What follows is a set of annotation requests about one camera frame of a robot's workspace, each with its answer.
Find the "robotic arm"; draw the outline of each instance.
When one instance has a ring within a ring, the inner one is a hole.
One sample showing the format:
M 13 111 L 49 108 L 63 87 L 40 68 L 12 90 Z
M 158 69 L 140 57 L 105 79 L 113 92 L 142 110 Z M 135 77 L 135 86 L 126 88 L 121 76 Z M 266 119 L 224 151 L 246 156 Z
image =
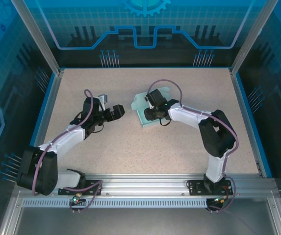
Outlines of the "robotic arm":
M 165 118 L 169 121 L 183 122 L 200 130 L 204 147 L 209 153 L 204 187 L 210 193 L 220 188 L 221 182 L 225 180 L 223 176 L 225 156 L 233 148 L 235 138 L 223 125 L 208 116 L 216 117 L 232 129 L 225 114 L 220 110 L 211 113 L 188 108 L 180 105 L 179 101 L 175 99 L 167 101 L 158 89 L 150 92 L 145 99 L 150 106 L 144 111 L 147 120 Z
M 50 145 L 45 154 L 41 169 L 36 181 L 36 191 L 43 195 L 49 195 L 56 188 L 84 188 L 86 184 L 85 174 L 68 169 L 58 172 L 57 162 L 63 158 L 73 146 L 87 139 L 94 133 L 96 126 L 102 126 L 105 122 L 120 119 L 125 111 L 122 105 L 113 106 L 113 111 L 106 109 L 107 95 L 103 94 L 93 98 L 92 113 L 89 118 L 79 125 L 88 115 L 91 108 L 91 98 L 86 98 L 82 112 L 80 112 L 66 128 L 67 133 L 61 134 L 56 141 L 49 141 L 39 147 L 29 146 L 23 154 L 21 167 L 17 176 L 17 185 L 32 189 L 36 165 L 44 150 Z

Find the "blue edge trim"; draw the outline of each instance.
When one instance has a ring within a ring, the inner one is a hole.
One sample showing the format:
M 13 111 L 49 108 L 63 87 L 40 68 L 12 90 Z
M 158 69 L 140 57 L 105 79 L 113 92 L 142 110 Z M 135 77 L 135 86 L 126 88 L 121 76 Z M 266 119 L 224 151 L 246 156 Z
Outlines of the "blue edge trim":
M 44 110 L 46 108 L 47 101 L 48 101 L 48 98 L 49 98 L 49 94 L 50 94 L 51 89 L 52 89 L 52 84 L 53 84 L 53 81 L 54 81 L 54 77 L 55 77 L 55 74 L 53 73 L 52 76 L 51 76 L 51 79 L 50 79 L 50 83 L 49 83 L 46 95 L 45 95 L 43 103 L 42 103 L 42 107 L 41 107 L 40 114 L 39 114 L 39 117 L 38 117 L 35 129 L 34 129 L 31 141 L 30 141 L 30 145 L 34 145 L 35 144 L 35 139 L 36 139 L 36 136 L 38 134 L 38 131 L 39 131 L 39 128 L 40 128 L 40 123 L 41 123 L 42 118 L 43 118 Z M 239 76 L 238 73 L 236 74 L 236 79 L 237 79 L 237 82 L 239 84 L 239 88 L 240 88 L 240 91 L 241 91 L 241 94 L 242 94 L 242 99 L 244 100 L 244 103 L 245 103 L 245 107 L 246 107 L 246 111 L 247 111 L 248 116 L 249 116 L 250 124 L 251 124 L 251 126 L 253 128 L 253 131 L 254 131 L 255 141 L 257 142 L 257 145 L 258 145 L 258 149 L 259 149 L 259 152 L 260 152 L 260 155 L 261 155 L 261 160 L 262 160 L 262 163 L 263 163 L 263 167 L 264 167 L 264 170 L 266 172 L 266 177 L 267 178 L 272 178 L 271 170 L 270 170 L 270 167 L 269 167 L 269 164 L 268 164 L 265 152 L 263 150 L 261 139 L 259 137 L 259 133 L 258 133 L 256 124 L 255 124 L 255 121 L 254 121 L 254 116 L 253 116 L 252 111 L 251 111 L 251 109 L 249 107 L 249 103 L 248 103 L 248 100 L 247 100 L 247 97 L 246 97 L 245 89 L 243 87 L 243 83 L 241 82 L 241 79 L 240 79 L 240 76 Z
M 42 118 L 43 118 L 44 110 L 46 109 L 46 106 L 47 106 L 47 102 L 48 102 L 49 95 L 50 95 L 50 92 L 51 92 L 51 89 L 52 89 L 54 78 L 55 78 L 55 74 L 52 73 L 51 78 L 50 78 L 50 82 L 49 82 L 49 85 L 48 85 L 48 88 L 47 88 L 46 95 L 44 96 L 44 99 L 43 99 L 43 102 L 42 102 L 42 106 L 41 106 L 40 113 L 39 113 L 39 116 L 38 116 L 38 119 L 37 119 L 37 122 L 36 122 L 36 126 L 34 128 L 34 131 L 33 131 L 33 134 L 32 134 L 31 140 L 30 140 L 31 146 L 34 146 L 34 144 L 36 142 L 36 137 L 37 137 L 37 134 L 38 134 L 38 131 L 39 131 L 39 128 L 40 128 Z
M 263 147 L 262 147 L 261 139 L 260 139 L 256 124 L 255 124 L 255 121 L 254 121 L 254 116 L 253 116 L 253 113 L 250 109 L 248 99 L 246 97 L 245 89 L 244 89 L 243 83 L 240 79 L 240 76 L 239 76 L 238 72 L 236 73 L 236 79 L 237 79 L 237 82 L 238 82 L 238 85 L 239 85 L 239 88 L 240 88 L 240 92 L 242 93 L 242 98 L 243 98 L 244 103 L 245 103 L 245 107 L 246 107 L 246 111 L 248 113 L 250 124 L 253 128 L 253 131 L 254 131 L 255 140 L 256 140 L 256 143 L 257 143 L 257 146 L 258 146 L 258 149 L 259 149 L 259 152 L 260 152 L 260 156 L 261 156 L 261 160 L 262 160 L 264 170 L 266 172 L 266 177 L 272 178 L 272 173 L 271 173 L 268 161 L 267 161 L 266 154 L 265 154 L 265 152 L 263 150 Z

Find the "gear logo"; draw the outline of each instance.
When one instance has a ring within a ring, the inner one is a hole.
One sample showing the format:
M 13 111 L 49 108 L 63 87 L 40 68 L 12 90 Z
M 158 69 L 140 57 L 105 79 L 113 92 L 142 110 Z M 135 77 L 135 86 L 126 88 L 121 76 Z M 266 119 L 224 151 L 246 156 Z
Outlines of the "gear logo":
M 12 9 L 10 0 L 0 0 L 0 22 L 5 27 L 8 20 L 11 19 Z
M 166 4 L 170 4 L 170 0 L 122 0 L 126 10 L 130 13 L 136 13 L 137 16 L 147 17 L 159 14 L 160 10 L 166 9 Z

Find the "perforated metal strip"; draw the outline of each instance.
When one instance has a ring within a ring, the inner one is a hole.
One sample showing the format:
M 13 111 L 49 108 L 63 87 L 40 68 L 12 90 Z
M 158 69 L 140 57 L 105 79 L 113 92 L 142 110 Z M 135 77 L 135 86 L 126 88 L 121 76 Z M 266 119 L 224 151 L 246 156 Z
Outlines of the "perforated metal strip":
M 68 208 L 70 198 L 24 198 L 22 207 Z M 90 198 L 74 208 L 81 208 Z M 206 208 L 204 198 L 96 198 L 92 208 Z

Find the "beige work surface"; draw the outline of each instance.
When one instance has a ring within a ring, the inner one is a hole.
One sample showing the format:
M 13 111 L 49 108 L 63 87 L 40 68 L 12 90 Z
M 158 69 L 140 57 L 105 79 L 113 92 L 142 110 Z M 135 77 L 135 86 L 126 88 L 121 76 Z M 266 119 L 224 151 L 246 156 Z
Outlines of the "beige work surface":
M 142 128 L 137 112 L 131 110 L 135 95 L 162 78 L 179 84 L 183 104 L 225 112 L 240 142 L 228 160 L 227 172 L 258 173 L 228 69 L 189 68 L 65 69 L 45 141 L 60 134 L 82 110 L 84 89 L 94 96 L 107 94 L 106 107 L 121 104 L 126 113 L 73 147 L 58 163 L 59 168 L 104 174 L 205 173 L 208 153 L 199 130 L 175 121 L 167 127 Z M 161 82 L 155 88 L 164 86 L 171 89 L 171 98 L 179 99 L 171 83 Z

